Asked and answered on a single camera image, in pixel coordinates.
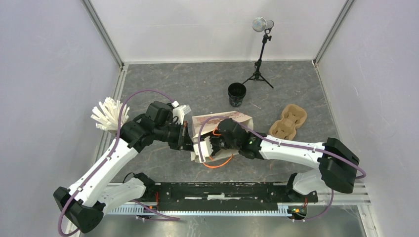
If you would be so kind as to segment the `paper takeout bag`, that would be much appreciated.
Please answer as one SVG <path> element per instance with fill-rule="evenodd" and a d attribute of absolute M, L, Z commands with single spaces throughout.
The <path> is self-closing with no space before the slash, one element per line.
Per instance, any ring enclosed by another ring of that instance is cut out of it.
<path fill-rule="evenodd" d="M 248 115 L 230 111 L 193 116 L 192 126 L 191 161 L 216 169 L 225 166 L 235 155 L 250 159 L 258 156 L 257 151 L 251 150 L 253 118 Z"/>

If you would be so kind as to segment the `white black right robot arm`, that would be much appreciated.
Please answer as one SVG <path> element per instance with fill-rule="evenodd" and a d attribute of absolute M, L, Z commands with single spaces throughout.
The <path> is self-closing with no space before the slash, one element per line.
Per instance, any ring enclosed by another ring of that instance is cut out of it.
<path fill-rule="evenodd" d="M 287 141 L 252 131 L 231 118 L 222 120 L 216 133 L 201 144 L 205 156 L 222 150 L 236 150 L 249 159 L 282 160 L 310 167 L 309 171 L 289 178 L 285 194 L 291 201 L 324 188 L 350 194 L 361 171 L 359 158 L 336 138 L 328 138 L 324 143 Z"/>

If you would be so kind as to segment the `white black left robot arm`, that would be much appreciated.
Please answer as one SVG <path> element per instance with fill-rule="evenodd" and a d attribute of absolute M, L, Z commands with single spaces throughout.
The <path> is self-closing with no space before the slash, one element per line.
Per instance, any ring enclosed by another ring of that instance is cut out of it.
<path fill-rule="evenodd" d="M 59 220 L 66 217 L 77 231 L 92 231 L 109 211 L 133 199 L 150 201 L 155 187 L 137 176 L 108 191 L 104 189 L 116 174 L 145 147 L 154 141 L 166 142 L 173 150 L 193 150 L 184 120 L 191 112 L 189 105 L 155 101 L 144 114 L 124 122 L 119 138 L 89 171 L 69 188 L 58 187 L 53 197 L 61 210 Z"/>

